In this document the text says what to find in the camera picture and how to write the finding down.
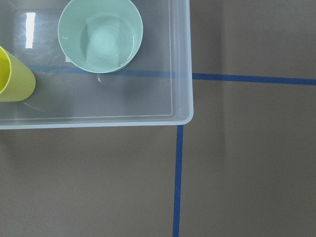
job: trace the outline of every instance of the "light green bowl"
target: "light green bowl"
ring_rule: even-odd
[[[142,18],[130,0],[72,0],[58,24],[64,54],[92,73],[124,68],[136,55],[142,38]]]

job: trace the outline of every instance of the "cup opening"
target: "cup opening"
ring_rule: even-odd
[[[0,93],[8,83],[10,77],[10,63],[5,50],[0,47]]]

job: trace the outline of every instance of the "horizontal blue tape strip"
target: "horizontal blue tape strip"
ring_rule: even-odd
[[[50,67],[28,65],[34,72],[57,72],[57,73],[74,73],[74,74],[91,74],[78,67]],[[148,78],[166,78],[175,77],[172,72],[159,71],[141,71],[141,70],[120,70],[109,73],[113,76],[127,77],[148,77]],[[239,81],[239,82],[256,82],[256,83],[274,83],[274,84],[293,84],[293,85],[316,85],[316,79],[299,79],[299,78],[276,78],[276,77],[258,77],[258,76],[238,76],[238,75],[222,75],[222,74],[201,74],[193,73],[192,78],[195,80],[217,80],[217,81]]]
[[[177,127],[176,172],[174,184],[173,237],[180,234],[181,179],[182,179],[183,125]]]
[[[193,73],[193,79],[195,79],[195,80],[219,80],[219,81],[293,84],[293,85],[316,85],[316,79],[275,78],[275,77],[237,76],[237,75],[221,75],[221,74]]]

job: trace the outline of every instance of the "mint green plastic bowl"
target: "mint green plastic bowl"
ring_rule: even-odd
[[[58,24],[64,54],[92,73],[124,68],[136,55],[142,38],[142,18],[130,0],[72,0]]]

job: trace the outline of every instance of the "clear plastic container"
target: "clear plastic container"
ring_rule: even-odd
[[[141,48],[123,70],[74,66],[57,38],[69,0],[0,0],[0,45],[35,74],[33,95],[0,102],[0,129],[180,125],[193,116],[189,0],[133,0]]]

